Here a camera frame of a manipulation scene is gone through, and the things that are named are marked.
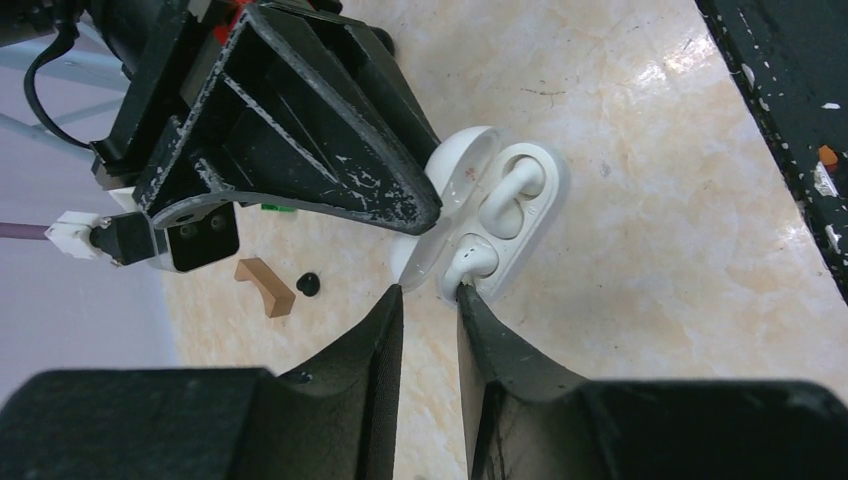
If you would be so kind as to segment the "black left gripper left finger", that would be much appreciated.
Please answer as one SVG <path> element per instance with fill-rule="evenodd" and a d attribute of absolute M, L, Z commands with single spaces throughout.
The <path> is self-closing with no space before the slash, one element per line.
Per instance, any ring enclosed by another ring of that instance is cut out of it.
<path fill-rule="evenodd" d="M 288 372 L 52 370 L 1 411 L 5 479 L 389 479 L 403 295 Z"/>

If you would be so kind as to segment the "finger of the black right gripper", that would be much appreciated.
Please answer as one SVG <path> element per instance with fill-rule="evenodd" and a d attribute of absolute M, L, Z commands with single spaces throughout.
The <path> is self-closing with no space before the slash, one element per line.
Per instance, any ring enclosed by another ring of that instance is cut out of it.
<path fill-rule="evenodd" d="M 415 162 L 424 166 L 439 146 L 421 105 L 395 60 L 383 29 L 341 14 L 338 1 L 296 1 L 307 21 Z"/>

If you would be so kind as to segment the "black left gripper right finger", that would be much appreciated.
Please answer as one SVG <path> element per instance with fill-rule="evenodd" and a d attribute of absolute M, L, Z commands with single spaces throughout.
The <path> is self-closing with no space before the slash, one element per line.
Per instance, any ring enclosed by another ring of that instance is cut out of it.
<path fill-rule="evenodd" d="M 843 479 L 847 409 L 798 380 L 590 380 L 457 288 L 472 479 Z"/>

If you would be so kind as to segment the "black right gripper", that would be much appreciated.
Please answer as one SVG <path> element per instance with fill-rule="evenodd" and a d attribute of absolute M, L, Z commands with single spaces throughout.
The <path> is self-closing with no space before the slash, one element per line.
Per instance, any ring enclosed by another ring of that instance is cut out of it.
<path fill-rule="evenodd" d="M 204 43 L 244 5 L 89 3 L 130 81 L 110 133 L 91 143 L 101 187 L 135 185 L 158 142 L 134 191 L 158 229 L 230 202 L 290 206 L 409 235 L 431 229 L 442 203 L 426 164 L 415 162 L 323 45 L 307 9 L 245 6 L 187 115 L 170 118 L 185 109 L 180 90 Z"/>

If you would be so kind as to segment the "white clip earbud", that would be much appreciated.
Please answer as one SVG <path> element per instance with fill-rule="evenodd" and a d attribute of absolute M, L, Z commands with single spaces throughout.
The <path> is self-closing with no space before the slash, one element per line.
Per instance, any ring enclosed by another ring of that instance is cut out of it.
<path fill-rule="evenodd" d="M 457 288 L 466 278 L 488 277 L 498 266 L 498 252 L 487 239 L 473 233 L 464 235 L 439 281 L 442 297 L 455 303 Z"/>
<path fill-rule="evenodd" d="M 536 159 L 520 157 L 481 204 L 479 219 L 483 228 L 500 239 L 515 238 L 523 225 L 518 197 L 538 196 L 544 189 L 545 180 L 544 169 Z"/>

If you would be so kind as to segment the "white earbud charging case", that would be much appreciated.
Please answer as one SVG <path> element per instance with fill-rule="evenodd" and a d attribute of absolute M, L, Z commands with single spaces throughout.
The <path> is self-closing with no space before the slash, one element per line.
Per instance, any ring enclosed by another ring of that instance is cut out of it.
<path fill-rule="evenodd" d="M 425 173 L 441 213 L 426 233 L 396 236 L 389 265 L 404 291 L 433 280 L 449 305 L 462 282 L 487 302 L 501 297 L 561 212 L 571 185 L 557 149 L 493 126 L 450 136 Z"/>

